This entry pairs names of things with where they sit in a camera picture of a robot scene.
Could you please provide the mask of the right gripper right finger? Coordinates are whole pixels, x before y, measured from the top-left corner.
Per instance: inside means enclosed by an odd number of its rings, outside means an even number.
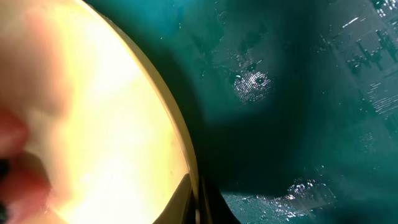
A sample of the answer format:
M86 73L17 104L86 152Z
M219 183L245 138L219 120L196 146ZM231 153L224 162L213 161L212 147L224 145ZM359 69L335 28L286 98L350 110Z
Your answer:
M199 212L201 224L241 224L216 185L204 176L199 183Z

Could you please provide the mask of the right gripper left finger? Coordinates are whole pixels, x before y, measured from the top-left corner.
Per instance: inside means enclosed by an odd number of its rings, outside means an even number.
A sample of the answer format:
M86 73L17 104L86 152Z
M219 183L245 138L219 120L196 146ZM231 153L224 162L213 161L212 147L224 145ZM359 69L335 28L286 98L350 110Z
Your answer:
M196 224L195 209L190 177L186 174L153 224Z

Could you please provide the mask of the yellow-green plate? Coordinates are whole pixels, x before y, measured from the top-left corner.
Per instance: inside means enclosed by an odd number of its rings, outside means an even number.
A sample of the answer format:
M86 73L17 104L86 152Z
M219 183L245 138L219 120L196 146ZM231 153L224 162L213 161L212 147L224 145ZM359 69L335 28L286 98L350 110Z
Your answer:
M1 2L1 222L154 223L198 168L169 88L83 1Z

